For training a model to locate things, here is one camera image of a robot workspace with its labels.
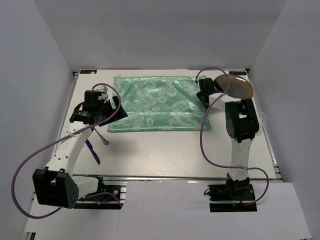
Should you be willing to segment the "brown ceramic plate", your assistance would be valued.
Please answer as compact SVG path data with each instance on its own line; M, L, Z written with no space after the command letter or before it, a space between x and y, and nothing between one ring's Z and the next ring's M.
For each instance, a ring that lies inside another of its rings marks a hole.
M243 77L234 74L223 74L213 80L218 92L237 99L251 99L254 95L252 85Z

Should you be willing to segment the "clear glass cup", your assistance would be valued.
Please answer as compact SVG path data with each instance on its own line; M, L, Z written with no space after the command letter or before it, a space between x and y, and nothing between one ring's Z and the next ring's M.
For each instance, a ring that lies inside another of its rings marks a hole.
M260 133L260 132L263 131L263 127L264 127L264 125L267 123L268 118L267 118L267 116L266 116L263 112L261 112L261 111L257 111L257 112L256 112L256 115L257 115L257 120L258 120L258 123L259 123L259 130L258 130L258 132Z

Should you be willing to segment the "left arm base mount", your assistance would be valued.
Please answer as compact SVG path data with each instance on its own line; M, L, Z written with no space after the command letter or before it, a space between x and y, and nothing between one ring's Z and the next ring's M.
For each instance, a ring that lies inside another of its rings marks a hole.
M127 183L123 181L105 181L100 192L108 192L109 194L98 195L95 197L81 198L77 201L75 209L87 210L120 210L119 205L124 204L126 198Z

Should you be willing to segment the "purple knife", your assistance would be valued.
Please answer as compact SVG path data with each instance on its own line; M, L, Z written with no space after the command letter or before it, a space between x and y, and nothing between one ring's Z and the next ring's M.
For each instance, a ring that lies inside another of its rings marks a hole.
M85 144L87 145L89 151L91 152L91 154L92 154L92 156L94 157L94 159L95 159L95 161L97 162L97 164L100 165L100 164L101 164L100 158L99 158L99 156L97 155L97 153L94 151L94 148L93 148L91 142L87 139L87 140L85 141Z

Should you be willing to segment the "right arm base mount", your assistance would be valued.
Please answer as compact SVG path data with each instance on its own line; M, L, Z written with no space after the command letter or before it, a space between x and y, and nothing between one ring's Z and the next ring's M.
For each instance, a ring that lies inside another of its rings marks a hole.
M246 205L256 200L252 184L247 190L230 193L224 184L211 184L203 193L209 197L211 213L249 213L257 212L257 204Z

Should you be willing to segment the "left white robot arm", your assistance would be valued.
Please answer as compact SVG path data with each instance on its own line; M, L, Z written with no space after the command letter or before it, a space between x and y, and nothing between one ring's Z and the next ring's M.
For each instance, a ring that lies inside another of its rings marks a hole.
M94 127L102 127L127 117L127 113L119 106L119 97L108 99L106 86L86 90L84 101L78 104L69 119L66 140L63 140L51 160L43 169L36 169L32 180L37 201L41 205L72 209L79 199L92 196L99 200L105 196L106 187L99 176L74 176L76 161L83 146L87 146L95 159L89 141Z

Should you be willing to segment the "green satin cloth napkin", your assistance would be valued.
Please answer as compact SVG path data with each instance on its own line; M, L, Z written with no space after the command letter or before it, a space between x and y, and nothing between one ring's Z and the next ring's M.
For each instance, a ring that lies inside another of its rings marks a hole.
M127 117L110 123L110 133L211 130L192 76L116 76L113 86Z

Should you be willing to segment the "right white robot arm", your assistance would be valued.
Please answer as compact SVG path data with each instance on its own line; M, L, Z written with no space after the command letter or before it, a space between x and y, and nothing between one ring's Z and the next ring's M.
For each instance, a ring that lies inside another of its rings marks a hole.
M250 193L248 164L250 147L260 125L253 103L253 87L243 77L220 75L198 81L196 94L207 108L224 112L228 136L231 139L231 161L224 185L211 185L212 201L243 201Z

